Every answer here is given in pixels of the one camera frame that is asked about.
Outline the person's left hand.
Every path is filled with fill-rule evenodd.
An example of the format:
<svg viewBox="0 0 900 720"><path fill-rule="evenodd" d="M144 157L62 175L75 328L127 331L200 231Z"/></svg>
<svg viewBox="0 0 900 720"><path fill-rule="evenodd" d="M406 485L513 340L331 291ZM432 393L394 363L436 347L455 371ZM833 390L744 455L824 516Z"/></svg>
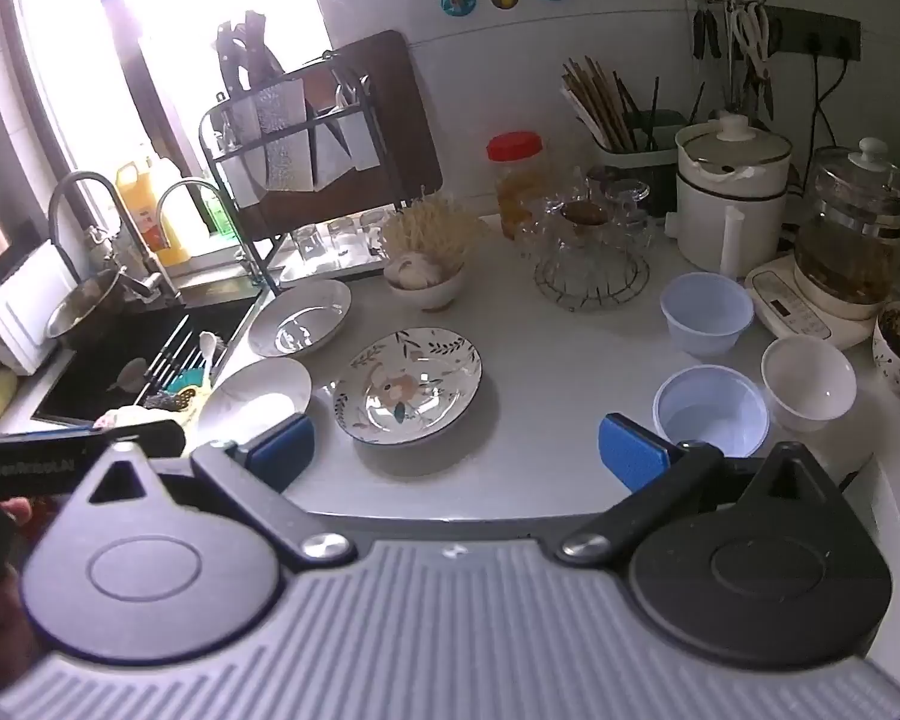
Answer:
<svg viewBox="0 0 900 720"><path fill-rule="evenodd" d="M19 571L10 557L0 571L0 692L19 681L43 658L20 598Z"/></svg>

